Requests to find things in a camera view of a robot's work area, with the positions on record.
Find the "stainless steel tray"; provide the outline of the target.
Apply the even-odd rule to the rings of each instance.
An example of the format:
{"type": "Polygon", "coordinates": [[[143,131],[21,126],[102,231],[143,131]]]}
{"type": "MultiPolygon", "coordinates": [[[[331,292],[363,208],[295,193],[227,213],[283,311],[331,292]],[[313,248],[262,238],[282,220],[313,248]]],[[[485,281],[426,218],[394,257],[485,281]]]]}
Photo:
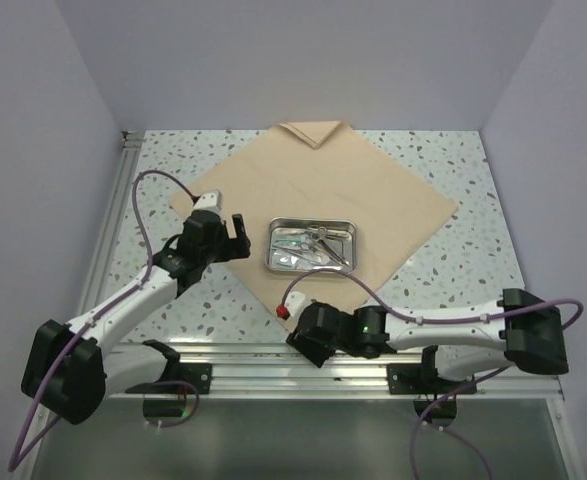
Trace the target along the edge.
{"type": "Polygon", "coordinates": [[[347,220],[274,218],[267,229],[265,264],[268,270],[277,273],[307,273],[322,269],[351,273],[357,266],[357,227],[347,220]],[[324,226],[335,233],[340,231],[346,236],[343,240],[343,247],[336,245],[336,249],[338,251],[343,250],[344,256],[350,263],[349,266],[344,266],[331,260],[325,251],[311,240],[307,234],[307,228],[311,225],[324,226]],[[272,242],[276,238],[300,239],[302,242],[307,242],[313,252],[295,255],[291,252],[275,249],[272,247],[272,242]]]}

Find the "beige cloth mat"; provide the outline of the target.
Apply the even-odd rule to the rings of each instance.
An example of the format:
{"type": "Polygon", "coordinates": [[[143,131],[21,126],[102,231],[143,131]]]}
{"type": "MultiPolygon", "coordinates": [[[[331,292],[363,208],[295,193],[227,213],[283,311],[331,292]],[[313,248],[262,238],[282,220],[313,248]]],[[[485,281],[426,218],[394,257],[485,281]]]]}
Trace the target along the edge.
{"type": "Polygon", "coordinates": [[[355,276],[379,290],[456,212],[454,201],[339,122],[288,123],[239,145],[223,134],[218,153],[193,141],[175,148],[174,172],[197,194],[218,189],[224,217],[242,214],[252,242],[229,270],[277,324],[290,274],[265,265],[276,217],[347,220],[357,228],[355,276]]]}

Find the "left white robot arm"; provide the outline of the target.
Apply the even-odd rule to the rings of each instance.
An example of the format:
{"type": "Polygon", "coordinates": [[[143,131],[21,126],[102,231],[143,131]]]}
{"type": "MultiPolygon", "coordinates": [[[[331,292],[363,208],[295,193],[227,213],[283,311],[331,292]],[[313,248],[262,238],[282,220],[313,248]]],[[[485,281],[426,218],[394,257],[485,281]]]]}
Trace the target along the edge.
{"type": "Polygon", "coordinates": [[[45,322],[35,333],[21,390],[70,424],[87,420],[107,397],[142,388],[183,393],[187,387],[177,352],[157,340],[134,351],[115,347],[153,312],[197,284],[213,263],[249,257],[251,242],[241,215],[230,234],[221,217],[193,211],[181,233],[154,253],[122,290],[66,322],[45,322]]]}

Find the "green white suture packet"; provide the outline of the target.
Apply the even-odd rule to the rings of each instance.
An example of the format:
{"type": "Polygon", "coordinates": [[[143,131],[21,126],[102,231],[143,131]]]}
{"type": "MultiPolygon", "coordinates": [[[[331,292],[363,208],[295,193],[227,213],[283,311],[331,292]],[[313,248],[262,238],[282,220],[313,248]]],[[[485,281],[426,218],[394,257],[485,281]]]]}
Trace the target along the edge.
{"type": "Polygon", "coordinates": [[[302,249],[303,242],[297,238],[276,238],[272,242],[274,248],[302,249]]]}

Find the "hemostat forceps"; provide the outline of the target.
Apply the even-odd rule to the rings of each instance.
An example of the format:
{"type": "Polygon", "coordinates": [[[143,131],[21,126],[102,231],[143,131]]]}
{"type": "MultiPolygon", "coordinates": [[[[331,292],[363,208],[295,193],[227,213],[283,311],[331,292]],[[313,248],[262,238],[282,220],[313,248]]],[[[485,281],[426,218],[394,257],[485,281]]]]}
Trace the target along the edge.
{"type": "Polygon", "coordinates": [[[344,266],[350,265],[343,254],[343,250],[338,251],[336,249],[336,245],[343,247],[343,240],[346,236],[342,232],[335,233],[324,226],[311,225],[307,228],[307,234],[316,245],[325,251],[331,260],[344,266]]]}

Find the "surgical scissors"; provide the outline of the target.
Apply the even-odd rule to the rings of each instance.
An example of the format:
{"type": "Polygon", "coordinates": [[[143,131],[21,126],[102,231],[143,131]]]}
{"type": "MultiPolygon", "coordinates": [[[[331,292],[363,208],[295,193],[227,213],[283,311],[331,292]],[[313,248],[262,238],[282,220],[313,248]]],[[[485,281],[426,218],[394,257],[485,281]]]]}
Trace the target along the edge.
{"type": "Polygon", "coordinates": [[[295,255],[309,254],[313,250],[307,242],[299,240],[278,239],[272,244],[272,247],[278,250],[291,252],[295,255]]]}

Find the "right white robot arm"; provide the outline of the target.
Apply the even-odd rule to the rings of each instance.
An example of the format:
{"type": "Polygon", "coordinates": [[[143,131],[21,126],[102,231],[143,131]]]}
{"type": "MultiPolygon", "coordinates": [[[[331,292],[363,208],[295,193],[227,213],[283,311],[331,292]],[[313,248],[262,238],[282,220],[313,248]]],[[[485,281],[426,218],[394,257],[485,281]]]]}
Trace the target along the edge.
{"type": "Polygon", "coordinates": [[[373,305],[351,313],[292,291],[276,313],[289,332],[288,345],[316,367],[336,352],[375,359],[421,349],[418,379],[434,393],[493,369],[516,367],[548,376],[569,370],[557,304],[521,289],[506,289],[497,300],[466,308],[373,305]]]}

